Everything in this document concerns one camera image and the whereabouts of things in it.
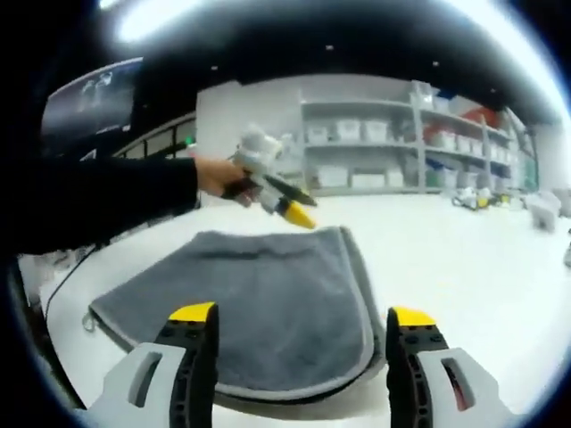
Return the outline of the person's left hand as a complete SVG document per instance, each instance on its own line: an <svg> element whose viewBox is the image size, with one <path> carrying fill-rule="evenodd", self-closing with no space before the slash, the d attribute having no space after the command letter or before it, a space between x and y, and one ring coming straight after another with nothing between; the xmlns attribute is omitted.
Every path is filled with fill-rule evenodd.
<svg viewBox="0 0 571 428"><path fill-rule="evenodd" d="M229 185L246 178L231 160L195 157L194 164L198 189L211 196L221 197Z"/></svg>

